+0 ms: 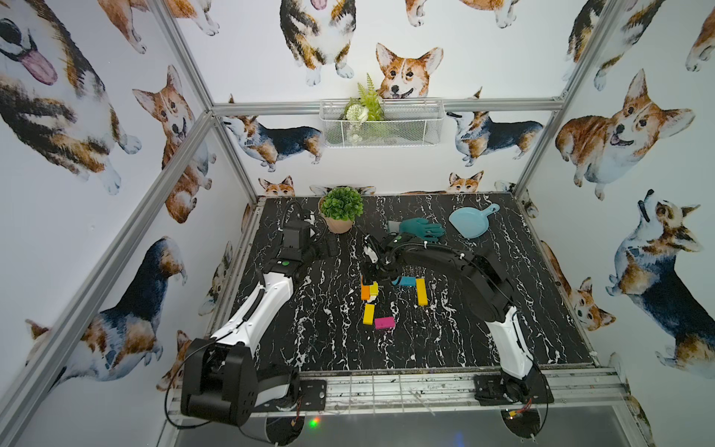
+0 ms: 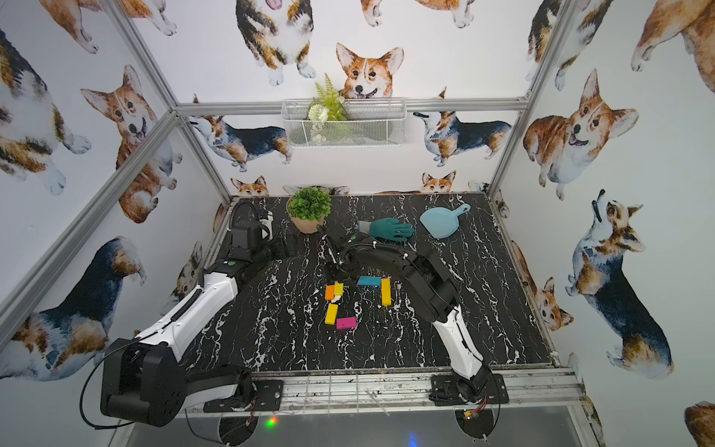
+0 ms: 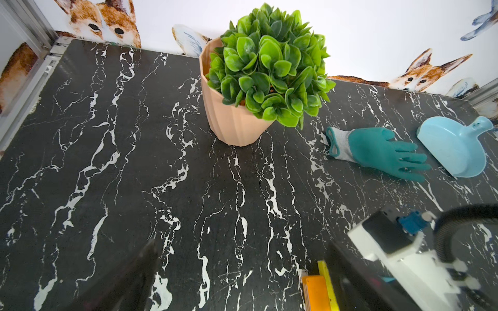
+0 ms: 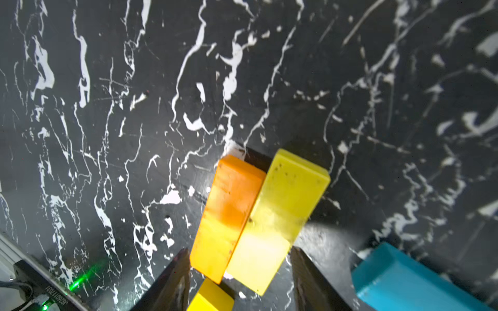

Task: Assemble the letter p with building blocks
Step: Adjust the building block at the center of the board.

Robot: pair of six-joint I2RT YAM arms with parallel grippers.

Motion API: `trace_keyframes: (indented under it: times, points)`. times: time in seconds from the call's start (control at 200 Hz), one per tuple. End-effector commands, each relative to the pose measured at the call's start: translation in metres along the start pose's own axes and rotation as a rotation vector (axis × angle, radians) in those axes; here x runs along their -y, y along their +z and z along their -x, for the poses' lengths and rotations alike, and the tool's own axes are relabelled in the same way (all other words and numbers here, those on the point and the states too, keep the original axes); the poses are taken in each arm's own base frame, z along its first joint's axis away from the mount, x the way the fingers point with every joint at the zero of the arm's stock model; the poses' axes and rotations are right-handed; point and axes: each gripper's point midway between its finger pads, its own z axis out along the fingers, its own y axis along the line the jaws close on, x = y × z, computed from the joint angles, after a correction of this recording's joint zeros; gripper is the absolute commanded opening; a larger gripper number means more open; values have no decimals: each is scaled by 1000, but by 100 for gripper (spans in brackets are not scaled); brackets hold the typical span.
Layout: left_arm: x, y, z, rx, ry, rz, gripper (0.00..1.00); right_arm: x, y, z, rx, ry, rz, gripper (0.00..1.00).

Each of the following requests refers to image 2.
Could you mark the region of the cyan long block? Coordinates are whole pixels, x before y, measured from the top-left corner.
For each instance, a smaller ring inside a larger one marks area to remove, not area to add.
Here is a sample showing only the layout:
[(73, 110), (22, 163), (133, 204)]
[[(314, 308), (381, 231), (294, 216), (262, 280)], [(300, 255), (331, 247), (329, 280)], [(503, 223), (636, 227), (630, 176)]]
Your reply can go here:
[(380, 277), (361, 276), (357, 284), (364, 287), (381, 287), (382, 280)]

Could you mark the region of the orange long block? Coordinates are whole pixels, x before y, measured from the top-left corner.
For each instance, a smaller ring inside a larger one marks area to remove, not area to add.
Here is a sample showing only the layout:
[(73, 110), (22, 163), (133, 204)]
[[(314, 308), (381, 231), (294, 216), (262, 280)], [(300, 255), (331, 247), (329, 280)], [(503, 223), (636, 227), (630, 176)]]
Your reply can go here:
[(325, 289), (325, 299), (327, 301), (333, 301), (334, 298), (335, 298), (334, 286), (329, 285)]

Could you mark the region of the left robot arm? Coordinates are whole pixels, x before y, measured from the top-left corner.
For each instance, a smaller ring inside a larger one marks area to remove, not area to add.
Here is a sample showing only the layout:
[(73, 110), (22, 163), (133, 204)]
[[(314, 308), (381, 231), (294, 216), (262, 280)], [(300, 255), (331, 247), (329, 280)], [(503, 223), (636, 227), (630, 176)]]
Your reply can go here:
[(255, 402), (250, 369), (227, 364), (187, 372), (181, 361), (193, 340), (249, 281), (275, 261), (297, 255), (294, 233), (275, 234), (267, 221), (230, 225), (215, 261), (200, 270), (197, 286), (154, 325), (107, 348), (102, 368), (101, 413), (154, 427), (183, 411), (228, 400)]

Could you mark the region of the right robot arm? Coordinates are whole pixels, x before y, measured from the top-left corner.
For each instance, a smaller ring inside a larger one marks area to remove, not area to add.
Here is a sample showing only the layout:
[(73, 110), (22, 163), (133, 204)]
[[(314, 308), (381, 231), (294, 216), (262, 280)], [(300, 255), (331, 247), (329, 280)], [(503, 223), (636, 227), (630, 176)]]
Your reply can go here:
[(338, 276), (350, 276), (363, 268), (389, 275), (405, 288), (417, 317), (437, 330), (449, 355), (452, 379), (448, 386), (432, 391), (429, 399), (437, 406), (486, 404), (493, 374), (467, 329), (455, 281), (439, 255), (379, 242), (363, 233), (341, 242), (324, 228), (320, 234)]

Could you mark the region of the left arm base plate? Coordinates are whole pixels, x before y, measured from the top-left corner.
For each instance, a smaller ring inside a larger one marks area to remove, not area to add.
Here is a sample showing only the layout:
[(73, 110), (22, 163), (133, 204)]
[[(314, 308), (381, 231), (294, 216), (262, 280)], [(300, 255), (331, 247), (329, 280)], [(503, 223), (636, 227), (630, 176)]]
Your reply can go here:
[(251, 389), (239, 386), (236, 393), (226, 399), (206, 402), (204, 413), (250, 413), (276, 412), (280, 409), (284, 382), (282, 380), (259, 380), (251, 383)]

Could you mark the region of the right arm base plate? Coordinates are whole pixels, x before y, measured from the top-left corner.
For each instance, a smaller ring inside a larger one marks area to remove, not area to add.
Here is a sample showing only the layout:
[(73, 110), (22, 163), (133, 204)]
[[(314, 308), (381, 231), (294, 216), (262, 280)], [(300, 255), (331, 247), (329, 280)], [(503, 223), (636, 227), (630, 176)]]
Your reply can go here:
[(437, 406), (510, 403), (501, 374), (489, 374), (484, 383), (477, 385), (456, 374), (432, 375), (428, 398)]

